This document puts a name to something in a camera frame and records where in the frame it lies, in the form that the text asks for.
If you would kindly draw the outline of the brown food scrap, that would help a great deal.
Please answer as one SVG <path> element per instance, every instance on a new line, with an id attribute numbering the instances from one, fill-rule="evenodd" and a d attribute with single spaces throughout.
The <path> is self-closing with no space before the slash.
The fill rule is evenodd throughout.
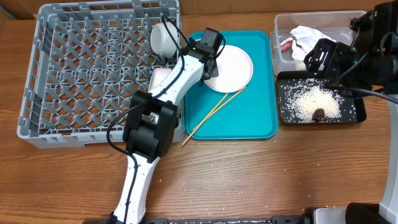
<path id="1" fill-rule="evenodd" d="M 320 122 L 325 117 L 325 110 L 323 108 L 318 108 L 312 114 L 312 119 L 316 122 Z"/>

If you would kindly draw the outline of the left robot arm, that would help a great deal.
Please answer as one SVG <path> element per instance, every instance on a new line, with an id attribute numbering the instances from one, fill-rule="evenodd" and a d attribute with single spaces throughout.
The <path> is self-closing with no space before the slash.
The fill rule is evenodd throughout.
<path id="1" fill-rule="evenodd" d="M 123 141 L 127 172 L 121 198 L 108 223 L 140 223 L 146 214 L 146 199 L 157 163 L 172 143 L 178 104 L 196 83 L 218 76 L 216 59 L 225 46 L 217 30 L 206 28 L 200 40 L 190 39 L 180 49 L 171 72 L 148 92 L 137 91 L 128 110 L 116 117 L 109 129 L 126 118 Z"/>

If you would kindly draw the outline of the clear plastic bin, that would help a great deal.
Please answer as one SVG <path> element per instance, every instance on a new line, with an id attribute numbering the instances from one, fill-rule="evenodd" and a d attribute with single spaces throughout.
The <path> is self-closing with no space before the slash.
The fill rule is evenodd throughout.
<path id="1" fill-rule="evenodd" d="M 349 45 L 354 38 L 354 31 L 348 27 L 349 19 L 361 17 L 365 13 L 365 11 L 327 11 L 276 15 L 274 30 L 270 34 L 274 73 L 305 69 L 303 61 L 293 59 L 292 49 L 281 50 L 280 43 L 291 36 L 292 29 L 298 26 L 310 27 L 337 42 Z"/>

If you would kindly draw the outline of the white napkin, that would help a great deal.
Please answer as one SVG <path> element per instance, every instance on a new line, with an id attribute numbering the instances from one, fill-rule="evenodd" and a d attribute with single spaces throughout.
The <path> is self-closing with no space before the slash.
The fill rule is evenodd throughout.
<path id="1" fill-rule="evenodd" d="M 329 39 L 335 42 L 334 39 L 319 30 L 306 26 L 298 26 L 292 29 L 290 34 L 294 38 L 292 42 L 292 58 L 294 60 L 304 60 L 320 39 Z"/>

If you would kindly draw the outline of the grey dishwasher rack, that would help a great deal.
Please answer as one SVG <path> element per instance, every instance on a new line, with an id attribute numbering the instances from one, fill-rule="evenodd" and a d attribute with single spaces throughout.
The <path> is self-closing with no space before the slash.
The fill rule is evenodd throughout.
<path id="1" fill-rule="evenodd" d="M 40 7 L 17 135 L 38 148 L 105 142 L 107 128 L 147 91 L 156 68 L 150 33 L 163 16 L 180 20 L 178 1 L 92 1 Z"/>

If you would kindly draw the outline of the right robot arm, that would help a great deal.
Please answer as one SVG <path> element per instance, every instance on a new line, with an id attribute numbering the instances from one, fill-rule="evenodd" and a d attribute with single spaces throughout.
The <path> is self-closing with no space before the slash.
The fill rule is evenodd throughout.
<path id="1" fill-rule="evenodd" d="M 308 72 L 329 79 L 326 89 L 387 100 L 391 146 L 384 195 L 378 204 L 350 203 L 345 223 L 397 223 L 397 1 L 352 17 L 349 28 L 356 33 L 350 45 L 320 39 L 304 63 Z"/>

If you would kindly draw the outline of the grey bowl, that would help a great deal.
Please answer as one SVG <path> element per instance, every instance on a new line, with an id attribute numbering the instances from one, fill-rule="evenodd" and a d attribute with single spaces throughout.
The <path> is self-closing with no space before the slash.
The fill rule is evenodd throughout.
<path id="1" fill-rule="evenodd" d="M 150 46 L 153 53 L 156 55 L 163 54 L 165 58 L 173 58 L 177 52 L 177 47 L 163 23 L 153 26 L 150 33 Z"/>

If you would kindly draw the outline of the small white bowl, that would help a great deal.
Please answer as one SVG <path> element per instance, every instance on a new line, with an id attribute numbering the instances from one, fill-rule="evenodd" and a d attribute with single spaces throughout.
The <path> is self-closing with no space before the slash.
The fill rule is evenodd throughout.
<path id="1" fill-rule="evenodd" d="M 155 68 L 150 78 L 149 90 L 158 86 L 171 71 L 171 68 Z"/>

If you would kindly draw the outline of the red snack wrapper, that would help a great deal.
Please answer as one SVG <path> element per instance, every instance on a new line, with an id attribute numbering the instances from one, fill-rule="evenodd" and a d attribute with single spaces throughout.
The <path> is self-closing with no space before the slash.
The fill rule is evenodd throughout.
<path id="1" fill-rule="evenodd" d="M 294 36 L 290 36 L 287 39 L 283 40 L 280 42 L 280 51 L 285 52 L 286 50 L 289 50 L 293 46 L 293 42 L 295 40 Z"/>

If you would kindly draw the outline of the white plate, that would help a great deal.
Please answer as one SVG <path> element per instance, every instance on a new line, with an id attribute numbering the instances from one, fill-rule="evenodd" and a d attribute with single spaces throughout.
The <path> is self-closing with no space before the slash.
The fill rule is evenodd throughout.
<path id="1" fill-rule="evenodd" d="M 206 85 L 212 90 L 232 93 L 244 88 L 250 82 L 254 65 L 243 49 L 226 45 L 216 62 L 218 76 L 205 80 Z"/>

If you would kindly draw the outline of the wooden chopstick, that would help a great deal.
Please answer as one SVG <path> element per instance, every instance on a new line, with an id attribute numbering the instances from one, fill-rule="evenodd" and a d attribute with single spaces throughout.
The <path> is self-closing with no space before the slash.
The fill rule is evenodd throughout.
<path id="1" fill-rule="evenodd" d="M 211 118 L 215 113 L 217 113 L 220 109 L 222 109 L 224 106 L 226 106 L 230 101 L 232 101 L 234 98 L 236 98 L 242 91 L 244 91 L 246 89 L 246 87 L 243 87 L 242 89 L 240 89 L 239 91 L 237 91 L 233 96 L 231 96 L 230 98 L 228 98 L 226 100 L 226 98 L 224 99 L 224 101 L 219 105 L 219 107 L 217 109 L 215 109 L 215 111 L 212 113 L 212 115 L 209 117 Z"/>
<path id="2" fill-rule="evenodd" d="M 229 93 L 225 93 L 225 95 L 220 99 L 219 102 L 210 110 L 210 112 L 194 127 L 193 131 L 188 135 L 188 137 L 183 141 L 182 146 L 186 145 L 187 142 L 192 138 L 192 136 L 197 132 L 197 130 L 201 127 L 201 125 L 212 115 L 212 113 L 219 107 L 219 105 L 224 101 L 224 99 L 229 95 Z"/>

